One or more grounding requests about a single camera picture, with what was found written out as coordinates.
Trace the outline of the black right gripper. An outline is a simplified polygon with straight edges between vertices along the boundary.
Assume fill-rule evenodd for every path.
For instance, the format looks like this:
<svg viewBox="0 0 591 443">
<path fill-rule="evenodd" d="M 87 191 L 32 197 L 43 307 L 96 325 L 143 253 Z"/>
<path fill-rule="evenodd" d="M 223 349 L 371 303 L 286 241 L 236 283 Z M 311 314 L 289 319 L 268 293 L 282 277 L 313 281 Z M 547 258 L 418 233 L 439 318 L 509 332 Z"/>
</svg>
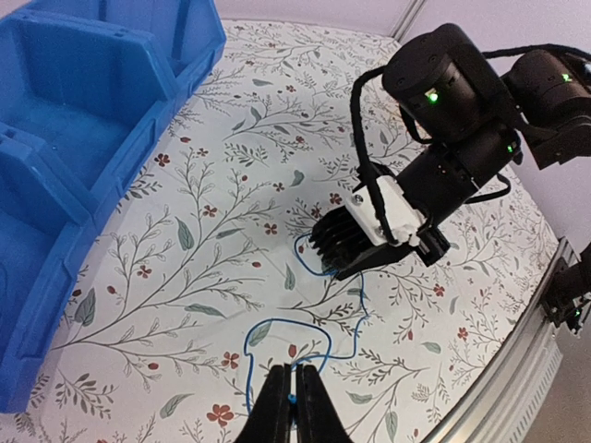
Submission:
<svg viewBox="0 0 591 443">
<path fill-rule="evenodd" d="M 476 202 L 474 194 L 520 153 L 514 130 L 482 128 L 459 143 L 433 143 L 401 172 L 393 172 L 411 205 L 428 216 L 413 252 L 421 258 L 443 257 L 450 243 L 439 225 L 462 205 Z M 396 263 L 411 253 L 409 245 L 375 246 L 369 241 L 339 241 L 332 249 L 334 277 L 339 281 Z"/>
</svg>

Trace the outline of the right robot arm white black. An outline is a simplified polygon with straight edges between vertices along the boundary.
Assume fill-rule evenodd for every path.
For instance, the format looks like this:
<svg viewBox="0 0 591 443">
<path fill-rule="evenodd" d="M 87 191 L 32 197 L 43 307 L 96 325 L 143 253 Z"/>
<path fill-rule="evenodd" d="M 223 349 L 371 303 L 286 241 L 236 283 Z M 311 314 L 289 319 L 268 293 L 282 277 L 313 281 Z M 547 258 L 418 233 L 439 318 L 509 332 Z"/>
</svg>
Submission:
<svg viewBox="0 0 591 443">
<path fill-rule="evenodd" d="M 360 76 L 350 100 L 360 184 L 319 249 L 338 279 L 417 254 L 432 265 L 449 249 L 440 224 L 528 147 L 539 168 L 590 153 L 589 55 L 563 45 L 511 48 L 499 75 L 454 24 L 414 38 L 385 65 Z M 379 78 L 425 150 L 394 174 L 368 156 L 364 86 Z"/>
</svg>

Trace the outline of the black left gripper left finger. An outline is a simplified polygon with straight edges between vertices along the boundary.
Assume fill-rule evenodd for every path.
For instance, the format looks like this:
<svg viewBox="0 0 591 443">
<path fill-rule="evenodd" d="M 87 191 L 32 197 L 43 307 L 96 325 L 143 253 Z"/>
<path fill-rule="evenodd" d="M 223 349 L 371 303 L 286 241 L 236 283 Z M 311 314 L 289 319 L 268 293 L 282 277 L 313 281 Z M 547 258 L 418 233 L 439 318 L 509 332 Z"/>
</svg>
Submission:
<svg viewBox="0 0 591 443">
<path fill-rule="evenodd" d="M 292 425 L 290 365 L 271 368 L 236 443 L 286 443 Z"/>
</svg>

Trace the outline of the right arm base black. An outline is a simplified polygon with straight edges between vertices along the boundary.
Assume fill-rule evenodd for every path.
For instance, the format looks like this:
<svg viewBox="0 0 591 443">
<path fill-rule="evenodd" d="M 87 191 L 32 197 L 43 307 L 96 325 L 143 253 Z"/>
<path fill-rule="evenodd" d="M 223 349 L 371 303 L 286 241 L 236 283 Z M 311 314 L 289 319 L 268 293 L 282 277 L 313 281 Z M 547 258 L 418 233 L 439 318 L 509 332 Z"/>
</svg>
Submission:
<svg viewBox="0 0 591 443">
<path fill-rule="evenodd" d="M 565 324 L 578 335 L 590 315 L 590 245 L 572 265 L 563 257 L 558 260 L 541 304 L 556 328 Z"/>
</svg>

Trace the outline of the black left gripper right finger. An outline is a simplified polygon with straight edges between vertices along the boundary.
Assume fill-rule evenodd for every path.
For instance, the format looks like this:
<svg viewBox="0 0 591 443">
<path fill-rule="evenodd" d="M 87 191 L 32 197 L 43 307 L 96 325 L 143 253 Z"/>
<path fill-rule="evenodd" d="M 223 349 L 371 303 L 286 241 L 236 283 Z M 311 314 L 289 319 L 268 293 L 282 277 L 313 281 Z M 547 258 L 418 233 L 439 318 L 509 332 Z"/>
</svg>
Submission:
<svg viewBox="0 0 591 443">
<path fill-rule="evenodd" d="M 303 443 L 352 443 L 314 365 L 295 372 L 295 425 Z"/>
</svg>

